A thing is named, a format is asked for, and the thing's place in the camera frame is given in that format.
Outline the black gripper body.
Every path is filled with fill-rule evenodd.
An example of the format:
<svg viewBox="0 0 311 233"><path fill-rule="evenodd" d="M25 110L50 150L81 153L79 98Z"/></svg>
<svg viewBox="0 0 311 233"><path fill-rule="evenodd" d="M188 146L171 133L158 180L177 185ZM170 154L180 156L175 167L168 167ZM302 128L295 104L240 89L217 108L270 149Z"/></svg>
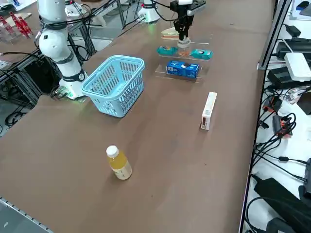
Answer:
<svg viewBox="0 0 311 233"><path fill-rule="evenodd" d="M188 5L180 5L176 6L176 12L178 14L177 19L175 20L176 23L179 24L192 24L194 16L188 16L187 12L193 10L195 4L188 4Z"/></svg>

